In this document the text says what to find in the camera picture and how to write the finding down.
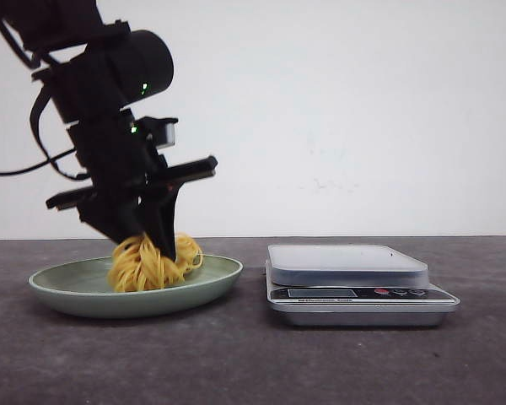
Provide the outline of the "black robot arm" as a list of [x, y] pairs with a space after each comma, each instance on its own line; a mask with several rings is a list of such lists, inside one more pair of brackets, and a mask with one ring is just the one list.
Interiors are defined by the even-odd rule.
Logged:
[[0, 31], [42, 84], [30, 113], [33, 132], [53, 103], [68, 126], [83, 177], [91, 185], [61, 192], [48, 208], [76, 208], [81, 221], [115, 242], [147, 235], [175, 258], [180, 187], [212, 176], [207, 157], [167, 164], [175, 118], [136, 118], [130, 104], [166, 90], [174, 64], [153, 32], [125, 21], [105, 24], [93, 1], [0, 1]]

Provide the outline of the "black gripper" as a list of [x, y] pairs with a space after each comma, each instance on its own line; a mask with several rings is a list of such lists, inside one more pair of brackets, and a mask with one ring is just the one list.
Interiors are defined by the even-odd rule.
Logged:
[[92, 185], [58, 193], [46, 205], [57, 210], [77, 208], [82, 222], [117, 244], [144, 231], [160, 253], [174, 261], [180, 187], [213, 176], [218, 161], [210, 155], [168, 165], [161, 148], [144, 138], [140, 119], [125, 110], [100, 122], [71, 126], [68, 134], [76, 157]]

